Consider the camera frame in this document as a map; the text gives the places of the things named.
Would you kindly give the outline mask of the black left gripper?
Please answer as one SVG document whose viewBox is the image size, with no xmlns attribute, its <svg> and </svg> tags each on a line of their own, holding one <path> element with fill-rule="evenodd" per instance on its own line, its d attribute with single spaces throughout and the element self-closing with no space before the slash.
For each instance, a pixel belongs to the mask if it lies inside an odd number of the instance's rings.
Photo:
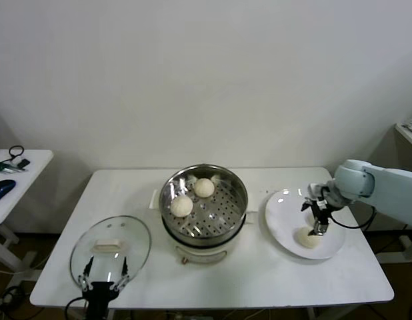
<svg viewBox="0 0 412 320">
<path fill-rule="evenodd" d="M 83 298 L 88 302 L 85 318 L 86 320 L 106 319 L 108 315 L 109 302 L 118 297 L 118 290 L 123 289 L 129 282 L 127 258 L 123 260 L 120 279 L 114 282 L 95 281 L 91 284 L 89 274 L 93 265 L 94 256 L 85 265 L 77 281 L 83 290 Z"/>
</svg>

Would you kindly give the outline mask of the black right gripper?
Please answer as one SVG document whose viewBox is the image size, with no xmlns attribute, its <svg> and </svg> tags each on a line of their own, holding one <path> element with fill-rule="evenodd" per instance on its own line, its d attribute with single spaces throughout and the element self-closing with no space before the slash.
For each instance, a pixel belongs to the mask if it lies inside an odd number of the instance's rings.
<svg viewBox="0 0 412 320">
<path fill-rule="evenodd" d="M 313 229 L 308 233 L 308 236 L 323 236 L 327 232 L 329 225 L 329 208 L 326 200 L 318 199 L 311 200 L 306 198 L 301 206 L 301 211 L 311 208 L 315 219 Z"/>
</svg>

